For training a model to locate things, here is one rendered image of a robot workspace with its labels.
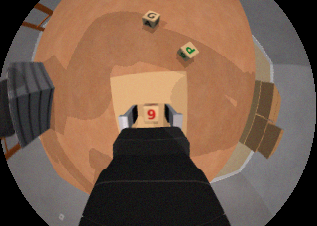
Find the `beige letter block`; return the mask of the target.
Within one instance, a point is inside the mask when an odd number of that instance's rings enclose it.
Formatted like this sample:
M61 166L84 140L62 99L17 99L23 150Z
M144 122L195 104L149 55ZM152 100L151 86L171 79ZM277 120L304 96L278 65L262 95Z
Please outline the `beige letter block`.
M144 122L159 121L159 105L157 103L147 103L143 106Z
M143 25L148 26L150 28L154 28L160 20L160 14L153 12L153 11L148 11L143 17Z
M187 62L199 53L199 50L191 42L182 46L177 53Z

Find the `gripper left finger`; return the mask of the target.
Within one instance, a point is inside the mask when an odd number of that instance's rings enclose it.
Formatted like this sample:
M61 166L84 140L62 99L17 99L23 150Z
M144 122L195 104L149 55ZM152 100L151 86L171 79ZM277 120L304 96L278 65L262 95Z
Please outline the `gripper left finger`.
M120 132L124 128L130 128L135 124L138 117L137 105L132 105L132 107L124 114L118 117Z

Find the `tan square mat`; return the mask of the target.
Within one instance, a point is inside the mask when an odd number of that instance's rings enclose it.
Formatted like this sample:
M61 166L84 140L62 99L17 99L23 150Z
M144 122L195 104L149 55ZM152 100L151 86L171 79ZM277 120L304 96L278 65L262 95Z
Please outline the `tan square mat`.
M165 104L183 114L182 132L187 131L187 75L186 71L161 71L111 77L114 112L120 134L118 117L132 105L137 105L138 117L133 128L171 127L164 115ZM157 103L159 121L144 122L143 106Z

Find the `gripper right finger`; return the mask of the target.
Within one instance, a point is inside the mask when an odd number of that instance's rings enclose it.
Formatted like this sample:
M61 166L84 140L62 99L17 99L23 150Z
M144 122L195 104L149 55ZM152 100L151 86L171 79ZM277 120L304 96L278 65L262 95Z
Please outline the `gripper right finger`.
M165 104L164 115L170 126L179 127L182 130L183 114L177 113L169 104Z

